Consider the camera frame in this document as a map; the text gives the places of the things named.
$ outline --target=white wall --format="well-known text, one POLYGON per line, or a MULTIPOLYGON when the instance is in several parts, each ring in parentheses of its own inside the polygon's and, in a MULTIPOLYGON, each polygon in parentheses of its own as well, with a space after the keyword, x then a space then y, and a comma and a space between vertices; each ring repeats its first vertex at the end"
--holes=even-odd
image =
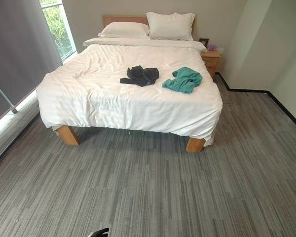
POLYGON ((246 56, 259 31, 265 14, 272 0, 248 0, 236 31, 232 37, 228 51, 226 51, 226 65, 223 71, 224 78, 231 88, 235 88, 235 80, 246 56))
POLYGON ((296 118, 296 52, 270 91, 296 118))
POLYGON ((227 49, 246 0, 63 0, 78 52, 82 42, 96 37, 103 29, 103 14, 139 15, 146 12, 196 14, 194 40, 209 38, 210 43, 227 49))
POLYGON ((249 0, 247 7, 254 21, 241 18, 232 41, 240 43, 229 47, 236 53, 228 53, 223 76, 231 88, 269 90, 296 52, 296 0, 272 0, 265 14, 261 1, 249 0))

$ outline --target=nightstand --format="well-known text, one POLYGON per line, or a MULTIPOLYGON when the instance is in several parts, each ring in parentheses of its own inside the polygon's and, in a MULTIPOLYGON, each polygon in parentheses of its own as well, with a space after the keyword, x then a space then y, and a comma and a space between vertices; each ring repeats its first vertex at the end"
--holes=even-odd
POLYGON ((205 63, 207 71, 214 78, 216 67, 218 65, 221 55, 217 51, 201 52, 201 57, 205 63))

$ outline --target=small purple object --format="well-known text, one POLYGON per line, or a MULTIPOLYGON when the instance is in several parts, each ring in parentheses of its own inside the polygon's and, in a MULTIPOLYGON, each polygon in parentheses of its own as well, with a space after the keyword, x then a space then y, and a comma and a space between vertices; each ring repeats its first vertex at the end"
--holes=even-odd
POLYGON ((214 44, 211 44, 210 46, 209 46, 209 51, 215 51, 216 50, 216 45, 214 45, 214 44))

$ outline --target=white comforter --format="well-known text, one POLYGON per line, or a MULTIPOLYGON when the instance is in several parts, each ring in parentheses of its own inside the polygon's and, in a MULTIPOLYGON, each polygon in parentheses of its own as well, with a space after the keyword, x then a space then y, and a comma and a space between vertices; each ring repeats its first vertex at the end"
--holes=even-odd
POLYGON ((197 49, 166 46, 89 45, 37 87, 44 124, 171 132, 205 138, 209 145, 222 109, 218 88, 197 49), (154 85, 119 83, 137 65, 158 68, 154 85), (161 87, 181 67, 203 77, 191 94, 161 87))

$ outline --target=pillow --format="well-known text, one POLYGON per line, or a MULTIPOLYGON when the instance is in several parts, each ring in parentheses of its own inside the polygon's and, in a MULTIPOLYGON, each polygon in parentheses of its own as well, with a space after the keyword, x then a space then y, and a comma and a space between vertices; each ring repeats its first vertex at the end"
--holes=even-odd
POLYGON ((162 15, 154 12, 146 13, 149 22, 149 36, 159 40, 193 40, 192 23, 195 14, 162 15))
POLYGON ((108 24, 100 37, 127 37, 127 38, 149 38, 148 25, 137 22, 112 22, 108 24))

